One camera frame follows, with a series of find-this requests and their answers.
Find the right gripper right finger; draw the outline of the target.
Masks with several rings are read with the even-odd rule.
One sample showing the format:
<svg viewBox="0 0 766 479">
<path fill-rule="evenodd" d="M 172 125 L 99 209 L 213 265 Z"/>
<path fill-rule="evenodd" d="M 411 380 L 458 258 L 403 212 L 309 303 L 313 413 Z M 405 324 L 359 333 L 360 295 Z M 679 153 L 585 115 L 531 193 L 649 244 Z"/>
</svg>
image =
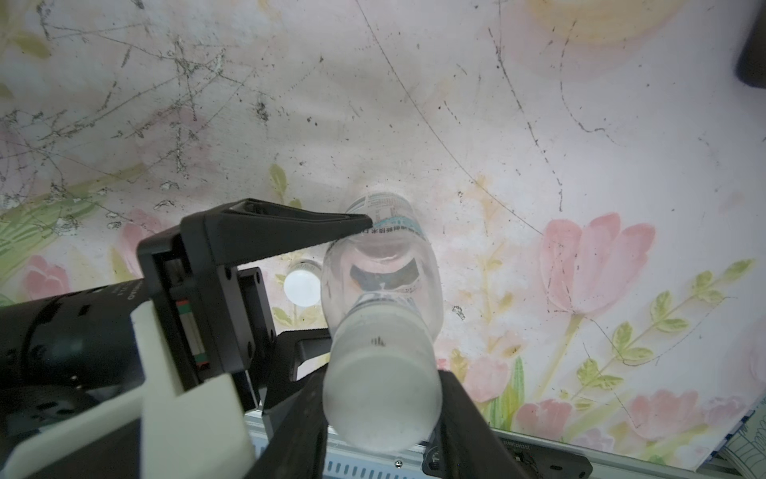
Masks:
<svg viewBox="0 0 766 479">
<path fill-rule="evenodd" d="M 442 478 L 474 478 L 494 468 L 516 468 L 515 459 L 496 437 L 457 377 L 439 371 L 442 411 L 435 428 Z"/>
</svg>

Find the short clear plastic bottle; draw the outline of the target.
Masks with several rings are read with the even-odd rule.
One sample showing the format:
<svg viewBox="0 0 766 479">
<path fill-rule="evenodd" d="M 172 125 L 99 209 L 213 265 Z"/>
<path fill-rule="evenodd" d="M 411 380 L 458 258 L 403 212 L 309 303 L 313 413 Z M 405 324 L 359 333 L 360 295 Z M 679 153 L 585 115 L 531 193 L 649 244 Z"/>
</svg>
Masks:
<svg viewBox="0 0 766 479">
<path fill-rule="evenodd" d="M 332 243 L 321 276 L 321 306 L 332 336 L 330 364 L 402 360 L 435 368 L 444 321 L 442 281 L 430 241 L 403 197 L 372 193 L 347 212 L 371 228 Z"/>
</svg>

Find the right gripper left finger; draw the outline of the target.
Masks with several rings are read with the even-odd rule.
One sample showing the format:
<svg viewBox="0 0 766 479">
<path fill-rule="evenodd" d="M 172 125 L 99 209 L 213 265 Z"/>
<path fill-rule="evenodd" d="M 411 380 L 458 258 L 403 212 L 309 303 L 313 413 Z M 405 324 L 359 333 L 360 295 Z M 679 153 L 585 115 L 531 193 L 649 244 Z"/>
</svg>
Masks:
<svg viewBox="0 0 766 479">
<path fill-rule="evenodd" d="M 245 478 L 322 478 L 328 423 L 322 404 L 326 367 L 305 377 L 279 428 Z"/>
</svg>

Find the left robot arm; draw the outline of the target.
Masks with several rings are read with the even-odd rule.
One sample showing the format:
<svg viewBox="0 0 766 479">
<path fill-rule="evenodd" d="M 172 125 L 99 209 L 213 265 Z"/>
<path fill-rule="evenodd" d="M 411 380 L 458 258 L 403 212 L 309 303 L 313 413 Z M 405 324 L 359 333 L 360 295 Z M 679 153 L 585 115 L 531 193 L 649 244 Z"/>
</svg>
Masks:
<svg viewBox="0 0 766 479">
<path fill-rule="evenodd" d="M 259 262 L 369 229 L 245 199 L 139 243 L 141 279 L 1 311 L 5 478 L 243 478 L 277 343 Z"/>
</svg>

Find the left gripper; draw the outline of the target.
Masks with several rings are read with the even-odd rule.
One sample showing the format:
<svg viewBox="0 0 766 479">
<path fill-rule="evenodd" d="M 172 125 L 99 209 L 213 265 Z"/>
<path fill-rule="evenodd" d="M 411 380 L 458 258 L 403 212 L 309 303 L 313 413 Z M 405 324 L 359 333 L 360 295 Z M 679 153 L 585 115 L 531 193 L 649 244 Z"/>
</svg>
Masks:
<svg viewBox="0 0 766 479">
<path fill-rule="evenodd" d="M 137 257 L 183 389 L 228 374 L 243 409 L 265 401 L 264 413 L 301 391 L 308 376 L 298 378 L 298 369 L 330 353 L 329 329 L 276 337 L 265 278 L 254 262 L 333 243 L 372 226 L 367 215 L 245 199 L 191 215 L 179 230 L 140 241 Z"/>
</svg>

